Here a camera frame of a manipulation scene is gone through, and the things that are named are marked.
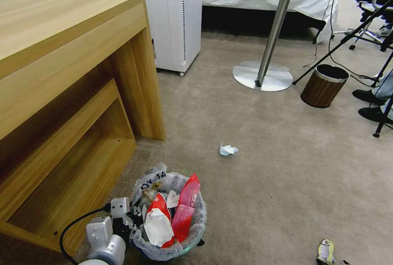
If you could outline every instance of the white plastic bag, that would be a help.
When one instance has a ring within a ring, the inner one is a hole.
[[[158,163],[151,171],[141,176],[136,181],[133,188],[131,195],[132,201],[136,202],[141,197],[142,189],[150,187],[155,182],[160,182],[160,190],[167,193],[173,190],[179,194],[183,186],[189,180],[189,177],[176,172],[167,173],[166,170],[167,166],[164,163]],[[130,241],[132,241],[148,258],[156,261],[167,261],[187,253],[199,243],[206,228],[206,219],[206,203],[202,198],[201,192],[199,192],[195,202],[195,214],[192,216],[190,231],[188,237],[182,243],[176,241],[169,248],[159,248],[145,241],[139,229],[136,229],[135,233],[131,234]]]

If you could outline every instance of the tripod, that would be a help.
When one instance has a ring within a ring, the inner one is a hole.
[[[363,40],[369,41],[368,39],[362,38],[360,36],[357,36],[356,34],[363,29],[366,25],[370,24],[371,21],[376,18],[379,17],[384,10],[389,6],[389,4],[393,2],[393,0],[388,0],[388,2],[386,2],[379,10],[377,10],[375,13],[373,13],[366,21],[364,21],[359,27],[357,27],[355,30],[353,30],[350,34],[348,34],[347,36],[345,36],[338,45],[336,45],[336,47],[334,47],[331,51],[329,51],[324,57],[322,57],[315,65],[313,65],[311,68],[309,68],[303,75],[301,75],[299,78],[297,78],[292,84],[296,85],[296,83],[299,82],[299,80],[303,79],[303,77],[305,77],[308,73],[310,73],[313,69],[315,69],[321,62],[323,62],[326,58],[328,58],[333,52],[335,52],[337,49],[339,49],[344,43],[346,43],[348,40],[350,40],[353,37],[356,38],[361,38]],[[393,33],[391,33],[383,43],[380,44],[381,46],[381,51],[386,51],[387,48],[390,48],[393,50],[393,47],[390,46],[390,42],[391,40],[393,40]],[[383,68],[381,69],[381,71],[378,74],[377,79],[374,81],[374,83],[372,84],[372,87],[376,87],[376,84],[378,82],[378,80],[382,77],[385,69],[387,68],[388,64],[390,63],[391,59],[393,58],[393,51],[390,54],[390,56],[388,57],[385,65],[383,66]],[[378,127],[375,131],[375,133],[373,134],[374,137],[379,137],[382,127],[385,124],[385,121],[388,117],[389,111],[391,110],[393,105],[393,94],[390,97],[390,100],[388,102],[388,105],[385,109],[382,121],[379,122]]]
[[[306,76],[308,73],[310,73],[313,69],[315,69],[321,62],[323,62],[325,59],[327,59],[333,52],[335,52],[337,49],[339,49],[344,43],[346,43],[348,40],[350,40],[353,37],[356,38],[361,38],[357,36],[356,34],[362,30],[366,25],[371,23],[371,21],[380,15],[385,11],[385,9],[390,5],[390,3],[393,3],[393,0],[388,0],[379,10],[377,10],[375,13],[373,13],[366,21],[361,23],[359,27],[357,27],[355,30],[353,30],[351,33],[349,33],[347,36],[345,36],[343,39],[340,40],[340,43],[336,45],[331,51],[329,51],[324,57],[322,57],[315,65],[313,65],[311,68],[309,68],[303,75],[301,75],[299,78],[297,78],[295,81],[293,81],[292,84],[296,85],[296,83],[299,82],[299,80],[303,79],[304,76]]]

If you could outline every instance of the beige carpet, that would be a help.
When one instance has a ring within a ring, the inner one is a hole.
[[[352,0],[340,0],[336,30],[357,26],[359,18]],[[282,35],[272,61],[300,76],[314,58],[311,39],[309,31]],[[139,139],[111,196],[129,195],[136,178],[159,161],[199,176],[206,244],[167,264],[314,264],[323,238],[335,242],[338,264],[392,263],[392,130],[372,137],[377,125],[358,115],[367,104],[352,97],[364,88],[353,79],[327,109],[300,100],[308,77],[282,92],[236,82],[233,66],[260,59],[266,40],[204,32],[185,77],[159,73],[168,139]],[[355,51],[348,46],[334,56],[361,74],[376,74],[389,54],[365,42]],[[326,49],[327,43],[318,46],[318,57]],[[239,152],[222,157],[220,143]],[[6,248],[7,264],[67,264],[30,246]],[[81,247],[80,259],[87,249]],[[126,254],[125,264],[148,263],[134,249]]]

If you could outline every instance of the ventilation holes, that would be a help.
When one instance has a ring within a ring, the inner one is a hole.
[[[182,0],[182,15],[183,15],[183,53],[184,53],[184,60],[185,60],[185,1]]]

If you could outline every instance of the wooden trash can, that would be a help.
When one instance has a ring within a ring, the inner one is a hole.
[[[331,65],[319,65],[314,69],[300,98],[309,106],[328,108],[349,78],[349,74]]]

